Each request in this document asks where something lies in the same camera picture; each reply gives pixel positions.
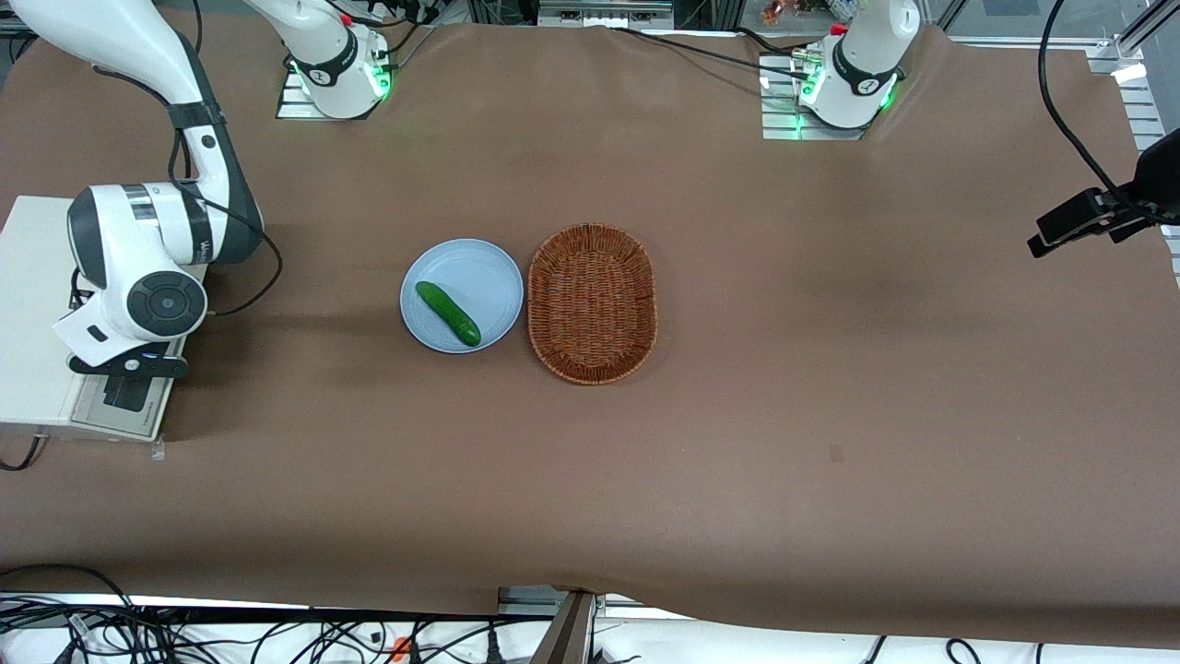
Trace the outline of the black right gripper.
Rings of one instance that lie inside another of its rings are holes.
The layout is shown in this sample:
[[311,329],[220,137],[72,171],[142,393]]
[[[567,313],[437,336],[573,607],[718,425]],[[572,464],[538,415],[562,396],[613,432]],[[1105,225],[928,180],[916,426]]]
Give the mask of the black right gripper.
[[183,379],[189,364],[181,356],[158,351],[126,351],[101,364],[86,364],[77,356],[68,359],[68,369],[81,375],[109,375],[101,388],[101,403],[126,410],[123,405],[124,377],[127,379],[127,410],[144,410],[153,379]]

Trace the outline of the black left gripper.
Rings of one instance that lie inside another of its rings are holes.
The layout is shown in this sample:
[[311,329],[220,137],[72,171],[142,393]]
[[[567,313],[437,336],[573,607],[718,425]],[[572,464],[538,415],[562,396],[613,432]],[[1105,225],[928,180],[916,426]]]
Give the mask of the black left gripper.
[[1132,198],[1140,208],[1147,208],[1162,218],[1139,221],[1133,232],[1179,224],[1179,129],[1139,155],[1132,189]]

